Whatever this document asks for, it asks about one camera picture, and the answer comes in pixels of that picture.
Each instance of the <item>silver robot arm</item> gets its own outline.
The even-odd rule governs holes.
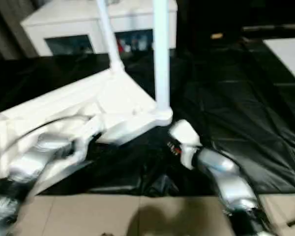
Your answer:
[[[185,120],[170,130],[168,145],[181,163],[205,173],[214,185],[236,236],[276,236],[262,204],[241,167],[227,155],[201,146],[199,136]]]
[[[0,180],[0,236],[8,235],[48,164],[69,156],[76,147],[76,141],[45,133],[27,152],[12,161],[8,177]]]

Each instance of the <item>black mat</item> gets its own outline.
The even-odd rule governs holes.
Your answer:
[[[171,60],[174,119],[188,120],[205,146],[231,153],[259,193],[295,193],[295,78],[262,43],[219,46],[199,55]],[[1,62],[0,110],[105,67],[96,56]],[[154,96],[152,55],[126,68]],[[167,130],[154,128],[121,147],[91,143],[92,164],[44,194],[212,194],[205,176],[169,154]]]

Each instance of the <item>beige floor tile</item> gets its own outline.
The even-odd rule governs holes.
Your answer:
[[[131,196],[56,197],[43,236],[136,236],[138,207],[139,197]]]
[[[295,236],[295,226],[286,223],[295,219],[295,194],[275,194],[261,196],[263,205],[273,224],[282,236]]]
[[[140,236],[232,236],[216,197],[141,198]]]
[[[41,236],[50,213],[54,197],[36,196],[19,216],[15,236]]]

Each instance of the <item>white cabinet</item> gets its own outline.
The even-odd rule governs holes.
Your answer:
[[[177,4],[169,1],[169,45],[176,47]],[[152,0],[120,0],[108,6],[120,51],[152,48]],[[40,56],[106,53],[96,0],[53,0],[22,21]]]

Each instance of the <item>wire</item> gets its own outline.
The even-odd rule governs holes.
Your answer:
[[[6,153],[10,148],[12,148],[14,145],[16,145],[21,139],[23,139],[24,137],[26,137],[27,135],[29,135],[30,133],[36,131],[37,129],[40,129],[46,125],[61,121],[61,120],[68,120],[68,119],[74,119],[74,118],[87,118],[88,120],[90,120],[92,118],[92,116],[86,116],[86,115],[73,115],[73,116],[67,116],[67,117],[60,117],[57,119],[53,119],[50,120],[28,132],[26,132],[25,134],[21,135],[20,137],[16,138],[15,140],[13,140],[12,142],[10,142],[6,148],[3,151],[0,151],[0,157],[2,156],[3,153]]]

